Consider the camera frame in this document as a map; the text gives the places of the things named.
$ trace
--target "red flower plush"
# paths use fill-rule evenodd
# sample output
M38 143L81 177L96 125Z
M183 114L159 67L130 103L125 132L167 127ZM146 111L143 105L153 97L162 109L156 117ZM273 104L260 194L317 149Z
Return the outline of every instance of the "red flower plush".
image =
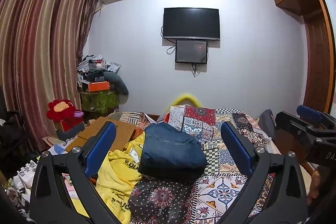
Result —
M73 118L76 107L70 100L54 100L48 104L47 117L54 122Z

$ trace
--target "grey pillow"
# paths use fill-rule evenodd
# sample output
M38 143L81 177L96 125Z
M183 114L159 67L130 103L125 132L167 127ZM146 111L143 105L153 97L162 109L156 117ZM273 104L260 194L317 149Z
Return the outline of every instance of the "grey pillow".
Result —
M263 132L268 135L268 137L272 138L272 140L277 138L273 113L270 109L265 110L260 115L258 125L263 130Z

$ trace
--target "finger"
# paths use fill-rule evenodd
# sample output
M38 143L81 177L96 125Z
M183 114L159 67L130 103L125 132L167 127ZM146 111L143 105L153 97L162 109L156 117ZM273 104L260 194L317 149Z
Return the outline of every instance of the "finger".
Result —
M317 177L314 179L314 186L318 187L318 185L320 185L321 182L321 176L320 174L317 175Z
M317 198L319 196L319 190L309 192L309 196L311 196L312 198Z
M312 197L311 196L307 196L307 204L309 205L312 202L313 202Z
M315 180L319 175L320 175L320 173L319 173L318 171L315 171L315 172L311 175L311 180Z

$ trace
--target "pink object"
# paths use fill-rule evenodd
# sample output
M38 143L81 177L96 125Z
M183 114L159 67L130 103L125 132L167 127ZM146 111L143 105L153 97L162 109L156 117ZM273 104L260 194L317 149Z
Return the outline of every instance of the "pink object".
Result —
M84 115L84 112L81 111L75 111L73 116L76 118L82 117Z

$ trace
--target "yellow towel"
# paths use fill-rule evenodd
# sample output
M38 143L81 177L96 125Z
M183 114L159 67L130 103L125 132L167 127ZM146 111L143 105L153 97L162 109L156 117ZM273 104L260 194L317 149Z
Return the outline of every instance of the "yellow towel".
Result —
M74 198L71 198L71 201L73 203L73 205L75 206L75 209L78 213L86 216L86 217L89 217L89 215L87 214L87 212L85 211L81 201L79 199L74 199Z
M125 151L109 151L98 171L96 190L122 224L131 220L128 198L142 177L139 164L128 153L133 148L140 158L143 143L144 133L126 144Z

